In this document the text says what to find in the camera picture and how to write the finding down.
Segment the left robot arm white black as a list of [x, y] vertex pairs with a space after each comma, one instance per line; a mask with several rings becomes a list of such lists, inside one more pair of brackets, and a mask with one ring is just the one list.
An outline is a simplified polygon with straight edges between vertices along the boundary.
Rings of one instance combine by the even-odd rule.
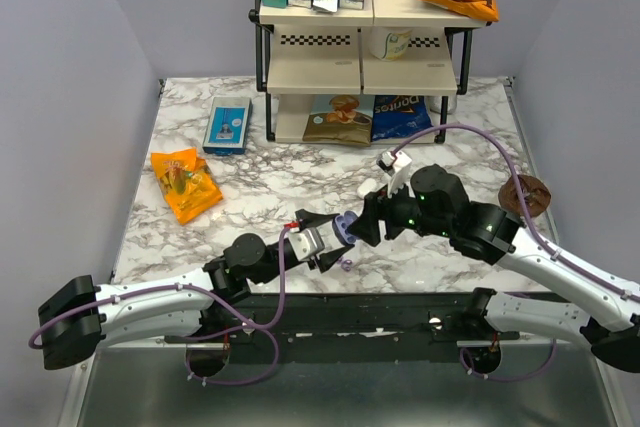
[[252, 285], [283, 282], [302, 264], [329, 270], [353, 248], [352, 211], [316, 214], [299, 210], [276, 243], [257, 234], [237, 237], [222, 255], [172, 278], [132, 285], [97, 285], [89, 275], [67, 282], [38, 309], [39, 327], [28, 341], [58, 370], [91, 357], [99, 348], [154, 336], [214, 340], [222, 327], [221, 307], [235, 314]]

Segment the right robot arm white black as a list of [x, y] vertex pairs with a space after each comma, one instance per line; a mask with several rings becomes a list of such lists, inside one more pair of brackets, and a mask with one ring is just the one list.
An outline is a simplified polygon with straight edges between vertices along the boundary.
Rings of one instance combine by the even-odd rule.
[[466, 339], [523, 332], [573, 342], [618, 370], [639, 370], [639, 285], [612, 276], [553, 243], [501, 207], [472, 201], [460, 179], [438, 165], [390, 193], [366, 195], [347, 232], [370, 246], [405, 230], [440, 236], [459, 254], [519, 273], [560, 296], [522, 298], [477, 288], [458, 325]]

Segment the lavender earbud charging case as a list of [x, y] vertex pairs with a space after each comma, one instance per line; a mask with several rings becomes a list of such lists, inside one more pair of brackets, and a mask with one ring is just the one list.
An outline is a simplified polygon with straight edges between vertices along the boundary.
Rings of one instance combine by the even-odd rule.
[[334, 218], [332, 228], [336, 238], [343, 245], [353, 245], [358, 238], [348, 232], [349, 226], [356, 220], [355, 213], [348, 211]]

